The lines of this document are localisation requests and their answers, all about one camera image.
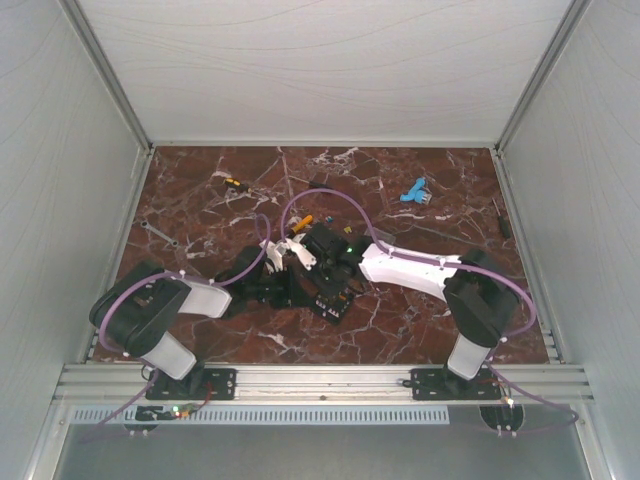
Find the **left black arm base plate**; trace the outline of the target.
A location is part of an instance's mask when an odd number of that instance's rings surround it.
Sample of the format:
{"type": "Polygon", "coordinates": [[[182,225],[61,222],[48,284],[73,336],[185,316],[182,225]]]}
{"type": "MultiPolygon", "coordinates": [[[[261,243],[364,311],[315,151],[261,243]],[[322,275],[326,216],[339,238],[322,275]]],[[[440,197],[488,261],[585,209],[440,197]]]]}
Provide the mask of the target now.
{"type": "Polygon", "coordinates": [[[235,398],[237,371],[232,368],[195,367],[183,379],[162,372],[146,392],[147,400],[227,401],[235,398]]]}

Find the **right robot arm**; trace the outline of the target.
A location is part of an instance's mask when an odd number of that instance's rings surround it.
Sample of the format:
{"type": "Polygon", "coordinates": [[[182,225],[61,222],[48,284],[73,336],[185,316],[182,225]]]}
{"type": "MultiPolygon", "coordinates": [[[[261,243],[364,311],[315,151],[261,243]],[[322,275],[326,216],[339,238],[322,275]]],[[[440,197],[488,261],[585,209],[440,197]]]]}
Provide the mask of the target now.
{"type": "Polygon", "coordinates": [[[305,276],[319,305],[338,312],[355,295],[352,283],[390,284],[446,303],[458,330],[438,374],[415,370],[403,386],[418,400],[497,399],[479,380],[481,367],[497,347],[516,307],[517,294],[496,278],[489,256],[472,249],[463,256],[437,256],[397,248],[361,236],[349,241],[322,224],[301,236],[305,276]]]}

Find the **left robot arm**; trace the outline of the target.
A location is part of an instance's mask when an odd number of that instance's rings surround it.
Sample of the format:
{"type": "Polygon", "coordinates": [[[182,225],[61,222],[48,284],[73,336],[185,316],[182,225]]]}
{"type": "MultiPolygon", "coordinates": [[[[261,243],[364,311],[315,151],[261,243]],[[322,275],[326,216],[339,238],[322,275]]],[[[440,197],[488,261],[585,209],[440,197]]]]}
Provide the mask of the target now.
{"type": "Polygon", "coordinates": [[[181,314],[233,318],[251,301],[274,310],[312,305],[293,269],[269,272],[269,266],[260,247],[245,247],[231,268],[202,283],[173,278],[159,265],[142,261],[92,306],[89,322],[104,347],[137,357],[159,374],[148,398],[168,390],[173,398],[198,399],[205,393],[208,374],[170,328],[181,314]]]}

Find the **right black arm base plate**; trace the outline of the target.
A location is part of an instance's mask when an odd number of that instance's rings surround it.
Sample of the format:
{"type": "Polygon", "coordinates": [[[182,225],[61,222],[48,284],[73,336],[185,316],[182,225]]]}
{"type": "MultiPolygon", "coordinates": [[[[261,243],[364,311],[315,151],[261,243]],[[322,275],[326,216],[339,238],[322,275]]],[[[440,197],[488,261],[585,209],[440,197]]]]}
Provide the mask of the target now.
{"type": "Polygon", "coordinates": [[[481,368],[472,380],[465,380],[443,368],[415,368],[402,386],[417,401],[497,401],[502,397],[499,380],[481,368]]]}

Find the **black fuse box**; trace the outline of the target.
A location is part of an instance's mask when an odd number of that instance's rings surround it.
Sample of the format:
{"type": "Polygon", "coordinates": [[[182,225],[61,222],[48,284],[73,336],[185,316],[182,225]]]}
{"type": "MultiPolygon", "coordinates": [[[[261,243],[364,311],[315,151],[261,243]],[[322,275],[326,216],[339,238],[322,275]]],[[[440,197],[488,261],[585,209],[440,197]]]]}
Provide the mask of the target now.
{"type": "Polygon", "coordinates": [[[349,291],[334,296],[317,293],[312,300],[310,310],[328,323],[339,325],[350,309],[353,300],[354,295],[349,291]]]}

